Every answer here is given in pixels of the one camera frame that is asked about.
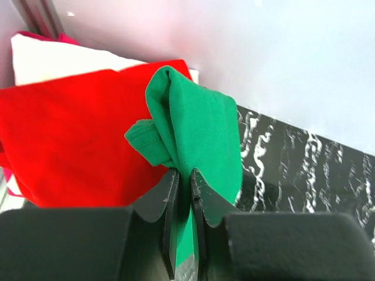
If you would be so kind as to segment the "black marble pattern mat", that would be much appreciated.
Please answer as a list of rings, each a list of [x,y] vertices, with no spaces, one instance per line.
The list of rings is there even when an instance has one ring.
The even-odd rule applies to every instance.
[[[244,107],[237,108],[248,212],[352,215],[374,239],[374,156]]]

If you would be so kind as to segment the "green t shirt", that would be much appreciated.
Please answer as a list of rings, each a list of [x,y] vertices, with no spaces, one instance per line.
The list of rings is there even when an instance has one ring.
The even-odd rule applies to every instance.
[[[190,174],[198,169],[230,203],[243,181],[237,104],[231,97],[198,85],[175,68],[161,67],[145,90],[151,115],[125,133],[128,143],[151,165],[175,168],[183,184],[180,197],[176,265],[193,254]]]

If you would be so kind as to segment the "left aluminium corner post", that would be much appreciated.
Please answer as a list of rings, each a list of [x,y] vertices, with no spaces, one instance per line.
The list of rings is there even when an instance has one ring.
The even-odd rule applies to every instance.
[[[64,32],[53,1],[12,0],[11,2],[30,31],[54,39]]]

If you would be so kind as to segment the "folded white t shirt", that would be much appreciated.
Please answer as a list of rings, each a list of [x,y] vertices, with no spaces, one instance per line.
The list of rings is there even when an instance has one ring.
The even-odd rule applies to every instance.
[[[100,70],[120,71],[145,64],[65,42],[43,41],[16,34],[11,38],[15,86],[41,83]]]

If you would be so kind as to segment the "folded magenta t shirt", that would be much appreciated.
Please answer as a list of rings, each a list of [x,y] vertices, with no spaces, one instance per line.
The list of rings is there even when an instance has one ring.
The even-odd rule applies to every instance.
[[[54,38],[48,37],[48,36],[43,36],[43,35],[40,35],[40,34],[37,34],[37,33],[32,33],[32,32],[29,32],[29,31],[19,31],[18,34],[26,36],[26,37],[30,37],[30,38],[33,38],[33,39],[41,40],[41,41],[68,43],[68,44],[74,44],[74,45],[77,45],[77,46],[80,45],[78,41],[74,40],[71,37],[68,37],[68,35],[66,35],[65,33],[60,33],[58,35],[57,39],[54,39]]]

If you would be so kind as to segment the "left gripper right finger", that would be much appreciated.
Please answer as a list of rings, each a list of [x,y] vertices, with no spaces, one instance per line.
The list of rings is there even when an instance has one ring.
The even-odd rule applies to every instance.
[[[245,213],[190,176],[198,280],[373,280],[374,251],[341,213]]]

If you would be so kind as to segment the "folded red t shirt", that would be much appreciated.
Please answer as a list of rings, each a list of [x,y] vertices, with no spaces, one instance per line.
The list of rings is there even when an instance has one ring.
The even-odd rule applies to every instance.
[[[145,90],[155,72],[183,60],[100,70],[1,90],[1,166],[38,207],[117,207],[156,185],[167,169],[125,139],[150,118]]]

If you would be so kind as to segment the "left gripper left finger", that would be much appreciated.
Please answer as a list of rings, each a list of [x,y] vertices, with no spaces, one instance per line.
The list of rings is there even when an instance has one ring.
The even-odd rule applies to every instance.
[[[172,280],[179,173],[127,207],[1,214],[2,280]]]

